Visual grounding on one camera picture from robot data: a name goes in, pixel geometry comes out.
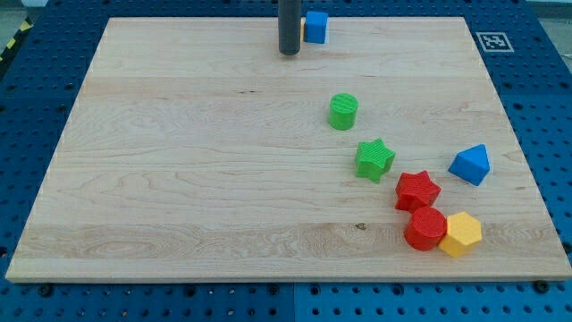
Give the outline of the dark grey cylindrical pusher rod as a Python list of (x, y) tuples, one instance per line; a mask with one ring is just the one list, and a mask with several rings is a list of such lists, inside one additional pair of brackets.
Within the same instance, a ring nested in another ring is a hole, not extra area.
[(301, 1), (278, 1), (279, 51), (286, 56), (296, 55), (300, 50)]

